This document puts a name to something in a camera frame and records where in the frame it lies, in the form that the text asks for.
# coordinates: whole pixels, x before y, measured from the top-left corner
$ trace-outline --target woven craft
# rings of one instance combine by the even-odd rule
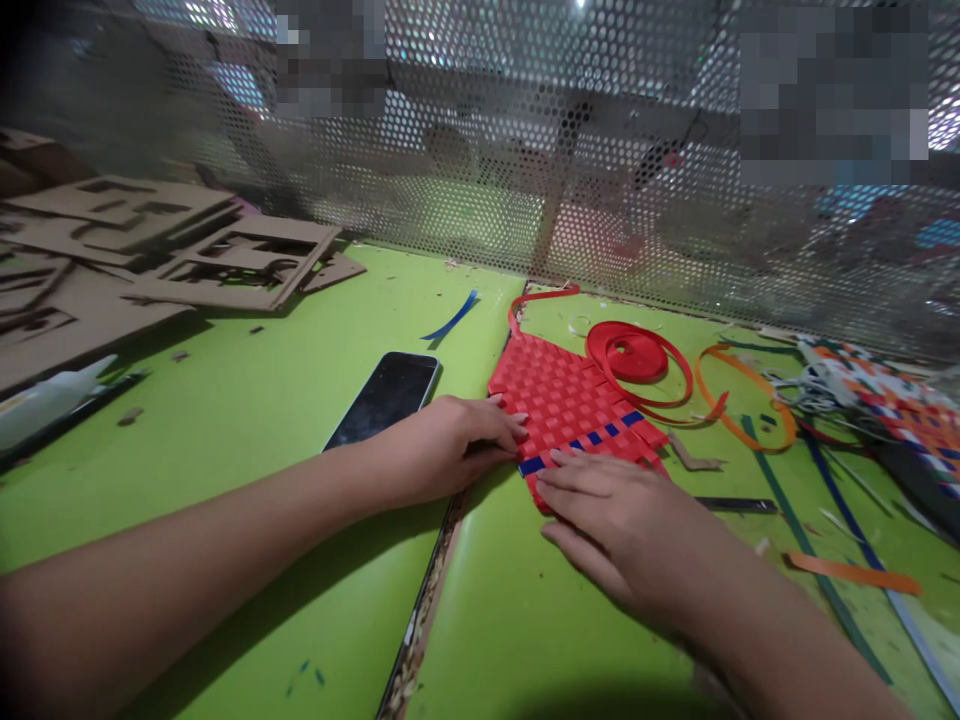
[[[944,495],[960,498],[960,413],[950,398],[857,345],[801,336],[798,347],[808,362],[819,363],[835,393],[848,394],[847,404],[866,405],[936,471]]]
[[[524,426],[529,435],[520,445],[520,473],[544,514],[551,511],[536,491],[537,473],[556,467],[552,448],[644,460],[666,474],[656,451],[667,436],[624,400],[588,358],[514,332],[487,389],[491,395],[503,394],[506,412],[530,416]]]

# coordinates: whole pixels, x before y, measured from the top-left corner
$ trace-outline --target hand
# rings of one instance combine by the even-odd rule
[[[379,435],[358,443],[380,509],[428,502],[463,490],[487,470],[515,460],[526,413],[507,415],[500,395],[444,395]]]
[[[779,580],[662,475],[608,455],[551,456],[560,467],[540,473],[537,491],[563,522],[544,537],[633,615],[687,630]]]

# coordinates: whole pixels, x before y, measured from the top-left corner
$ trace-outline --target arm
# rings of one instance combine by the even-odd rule
[[[544,536],[626,610],[713,658],[754,715],[909,717],[804,593],[679,487],[609,456],[553,459],[537,490],[577,530]]]
[[[523,418],[498,399],[438,398],[363,443],[2,578],[3,652],[25,714],[116,712],[317,543],[512,458]],[[481,439],[497,445],[465,456]]]

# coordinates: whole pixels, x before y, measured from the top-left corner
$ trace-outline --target green strip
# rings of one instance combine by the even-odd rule
[[[750,419],[750,416],[742,415],[740,417],[740,423],[743,425],[743,429],[747,435],[756,440],[757,435],[753,430],[753,421]],[[790,525],[794,537],[796,537],[797,542],[800,543],[800,549],[807,555],[816,557],[817,553],[814,552],[813,545],[810,544],[810,539],[803,530],[803,525],[800,524],[796,513],[793,512],[793,508],[790,506],[790,501],[787,500],[783,488],[780,487],[780,483],[777,482],[777,476],[773,474],[773,469],[770,467],[770,463],[767,462],[766,455],[762,452],[754,452],[753,454],[760,464],[760,470],[763,471],[764,477],[767,478],[767,482],[770,484],[770,489],[773,491],[773,496],[776,498],[780,510],[783,512],[784,517],[787,518],[787,524]],[[843,600],[840,599],[840,595],[837,593],[837,589],[833,586],[833,583],[830,582],[830,578],[823,575],[814,575],[814,577],[817,579],[817,584],[820,586],[821,592],[823,592],[827,598],[827,602],[830,603],[830,607],[833,608],[834,614],[847,633],[847,637],[850,638],[850,642],[860,651],[860,654],[863,655],[866,661],[870,663],[870,666],[876,671],[877,675],[879,675],[887,685],[892,685],[893,680],[887,674],[883,665],[880,664],[877,656],[873,654],[873,650],[867,643],[867,639],[863,636],[863,633],[860,632],[856,620],[853,619],[850,610],[847,609]]]
[[[742,343],[739,340],[731,340],[723,335],[720,336],[720,342],[735,348],[741,348],[742,350],[762,350],[763,352],[775,352],[780,355],[792,355],[800,352],[796,345],[791,345],[790,347],[783,347],[781,345],[754,345],[752,343]]]

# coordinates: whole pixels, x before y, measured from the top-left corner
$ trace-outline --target right hand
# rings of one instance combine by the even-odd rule
[[[639,619],[683,630],[742,605],[777,574],[670,480],[609,455],[557,450],[537,491],[570,563]]]

